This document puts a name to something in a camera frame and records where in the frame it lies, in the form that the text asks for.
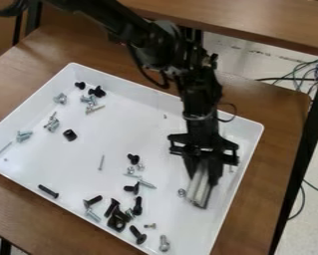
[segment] black bolt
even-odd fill
[[[142,214],[142,197],[141,196],[138,196],[136,198],[136,204],[134,206],[134,209],[133,209],[133,214],[136,215],[136,216],[140,216]]]
[[[141,232],[139,231],[139,229],[136,228],[136,226],[132,225],[130,227],[130,230],[135,235],[135,237],[138,238],[138,240],[136,241],[137,244],[143,244],[144,242],[146,242],[147,236],[145,234],[141,234]]]
[[[125,222],[130,222],[132,220],[131,217],[129,217],[126,213],[124,213],[124,212],[122,212],[120,210],[120,206],[119,205],[116,206],[116,208],[115,208],[115,210],[113,212],[113,216],[116,216],[116,217],[122,219]]]
[[[125,186],[124,190],[128,192],[133,192],[134,195],[138,195],[140,191],[140,183],[136,183],[135,186]]]
[[[98,195],[98,196],[96,196],[96,197],[94,197],[94,198],[92,198],[90,200],[83,200],[84,206],[85,206],[85,208],[88,209],[91,205],[93,205],[93,204],[95,204],[95,203],[97,203],[99,201],[102,201],[102,199],[103,199],[103,196],[102,195]]]
[[[56,193],[43,185],[38,185],[38,187],[39,187],[39,189],[43,190],[44,192],[48,193],[49,195],[52,195],[55,199],[57,199],[59,196],[59,193]]]
[[[75,86],[81,90],[83,90],[86,86],[86,84],[84,82],[82,83],[75,83]]]
[[[112,198],[112,203],[109,206],[109,208],[106,211],[106,213],[104,214],[104,216],[108,218],[119,204],[120,203],[117,200]]]
[[[138,155],[128,154],[128,159],[131,161],[133,165],[138,164],[140,162],[140,157]]]

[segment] metal table leg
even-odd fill
[[[303,134],[298,147],[295,162],[293,164],[289,184],[284,196],[282,208],[270,246],[269,254],[273,255],[278,246],[281,235],[291,212],[298,190],[302,184],[306,170],[318,142],[318,90],[311,110],[303,128]]]

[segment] black cable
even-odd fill
[[[309,81],[309,82],[314,82],[316,81],[315,79],[310,79],[310,78],[262,78],[262,79],[257,79],[255,81],[263,82],[263,81]]]
[[[232,106],[232,107],[233,107],[234,114],[233,114],[232,118],[229,119],[229,120],[223,120],[223,119],[221,119],[221,118],[217,118],[217,120],[220,121],[220,122],[222,122],[222,123],[230,123],[230,122],[232,122],[232,121],[235,119],[235,117],[236,117],[236,115],[237,115],[237,112],[238,112],[238,110],[237,110],[237,108],[236,108],[236,105],[233,104],[233,103],[228,103],[228,102],[220,102],[219,104],[220,104],[220,105]]]
[[[288,220],[294,219],[295,217],[297,217],[303,211],[304,205],[305,205],[305,191],[304,191],[303,186],[301,186],[301,194],[302,194],[302,204],[299,207],[298,211],[294,215],[290,216],[288,218]]]

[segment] wooden table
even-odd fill
[[[42,27],[0,57],[0,121],[70,62],[151,86],[126,50],[103,35]],[[233,75],[217,75],[224,99],[236,104],[240,116],[264,124],[265,131],[212,254],[266,254],[309,99]],[[176,94],[175,89],[169,92]],[[142,254],[1,175],[0,236],[37,255]]]

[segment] black screw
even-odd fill
[[[119,204],[120,203],[117,200],[112,198],[112,203],[109,206],[109,208],[106,211],[106,213],[104,214],[104,216],[108,218],[112,214],[112,212],[115,210],[116,206],[118,206]]]
[[[97,98],[101,98],[101,97],[104,97],[107,93],[102,90],[101,86],[96,86],[94,90],[89,89],[88,94],[95,95]]]
[[[88,208],[90,208],[91,205],[93,205],[93,204],[95,204],[95,203],[97,203],[99,201],[102,201],[102,199],[103,199],[103,196],[102,195],[98,195],[98,196],[96,196],[96,197],[94,197],[94,198],[92,198],[90,200],[83,200],[84,206],[85,206],[85,208],[88,209]]]
[[[141,196],[138,196],[136,198],[136,204],[134,206],[134,209],[133,209],[133,214],[136,215],[136,216],[140,216],[142,214],[142,197]]]
[[[125,191],[133,192],[134,195],[138,195],[140,191],[140,183],[136,183],[135,186],[125,186]]]
[[[86,86],[86,84],[84,82],[82,83],[75,83],[75,86],[81,90],[83,90]]]
[[[135,235],[135,237],[138,238],[138,240],[136,241],[137,244],[143,244],[144,242],[146,242],[147,236],[145,234],[141,234],[141,232],[139,231],[139,229],[136,228],[136,226],[132,225],[130,227],[130,230]]]
[[[59,193],[56,193],[43,185],[38,185],[38,187],[39,187],[39,189],[43,190],[44,192],[48,193],[49,195],[52,195],[55,199],[57,199],[59,196]]]
[[[131,161],[133,165],[138,164],[140,162],[140,157],[138,155],[128,154],[128,159]]]

